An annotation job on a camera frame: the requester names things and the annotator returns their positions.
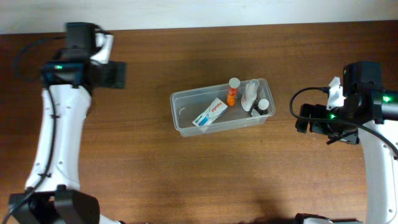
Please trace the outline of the dark bottle white cap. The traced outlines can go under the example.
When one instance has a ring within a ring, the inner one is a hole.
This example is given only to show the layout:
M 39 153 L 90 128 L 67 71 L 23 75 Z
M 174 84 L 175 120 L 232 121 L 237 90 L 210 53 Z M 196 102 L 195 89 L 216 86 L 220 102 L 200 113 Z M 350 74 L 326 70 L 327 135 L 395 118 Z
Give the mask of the dark bottle white cap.
M 268 107 L 269 107 L 269 101 L 266 98 L 263 98 L 263 99 L 259 100 L 259 102 L 256 106 L 256 111 L 260 115 L 264 115 L 264 114 L 267 114 Z

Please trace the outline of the white spray bottle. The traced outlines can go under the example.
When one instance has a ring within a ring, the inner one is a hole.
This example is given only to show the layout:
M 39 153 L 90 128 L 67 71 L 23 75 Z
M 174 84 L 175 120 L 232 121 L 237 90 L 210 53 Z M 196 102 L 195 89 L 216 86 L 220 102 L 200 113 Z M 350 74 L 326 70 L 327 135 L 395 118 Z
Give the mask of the white spray bottle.
M 259 88 L 259 81 L 257 79 L 252 79 L 246 84 L 245 92 L 241 98 L 241 106 L 243 110 L 249 112 L 252 108 L 254 101 L 257 98 L 257 90 Z

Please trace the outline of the orange tube white cap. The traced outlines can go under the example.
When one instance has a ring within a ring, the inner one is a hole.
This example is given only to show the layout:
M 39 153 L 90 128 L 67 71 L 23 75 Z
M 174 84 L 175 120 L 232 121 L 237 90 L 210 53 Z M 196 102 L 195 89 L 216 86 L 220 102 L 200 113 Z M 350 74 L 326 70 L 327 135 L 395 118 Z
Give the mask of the orange tube white cap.
M 229 90 L 227 96 L 227 104 L 228 106 L 234 106 L 236 102 L 236 95 L 238 94 L 238 88 L 240 86 L 240 80 L 238 78 L 231 78 L 229 80 Z

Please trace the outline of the white Panadol box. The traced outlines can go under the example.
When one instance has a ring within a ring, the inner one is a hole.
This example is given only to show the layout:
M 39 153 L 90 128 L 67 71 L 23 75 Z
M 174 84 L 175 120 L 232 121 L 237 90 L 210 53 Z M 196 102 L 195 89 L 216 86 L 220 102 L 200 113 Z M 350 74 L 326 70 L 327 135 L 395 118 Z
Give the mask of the white Panadol box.
M 192 123 L 195 126 L 206 126 L 213 123 L 221 114 L 228 109 L 228 105 L 221 101 L 219 98 L 215 98 L 209 107 L 196 117 Z

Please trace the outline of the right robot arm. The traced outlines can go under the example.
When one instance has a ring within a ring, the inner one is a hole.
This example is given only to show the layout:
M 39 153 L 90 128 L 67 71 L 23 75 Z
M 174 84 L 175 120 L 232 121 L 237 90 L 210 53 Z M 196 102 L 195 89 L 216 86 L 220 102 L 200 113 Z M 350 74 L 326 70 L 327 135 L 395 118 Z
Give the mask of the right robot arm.
M 381 65 L 359 61 L 346 65 L 320 91 L 326 105 L 303 104 L 292 113 L 298 132 L 318 133 L 328 143 L 361 145 L 368 205 L 366 223 L 397 223 L 397 92 L 384 88 Z

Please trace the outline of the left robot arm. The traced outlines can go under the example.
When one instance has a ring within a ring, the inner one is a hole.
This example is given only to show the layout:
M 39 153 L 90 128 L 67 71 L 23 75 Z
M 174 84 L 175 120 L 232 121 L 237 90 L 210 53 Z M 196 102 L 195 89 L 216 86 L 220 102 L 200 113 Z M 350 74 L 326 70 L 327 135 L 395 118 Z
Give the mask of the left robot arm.
M 110 60 L 113 35 L 89 22 L 68 22 L 66 42 L 41 69 L 43 115 L 34 165 L 8 218 L 19 223 L 109 223 L 98 200 L 80 190 L 83 125 L 95 88 L 122 89 L 126 64 Z

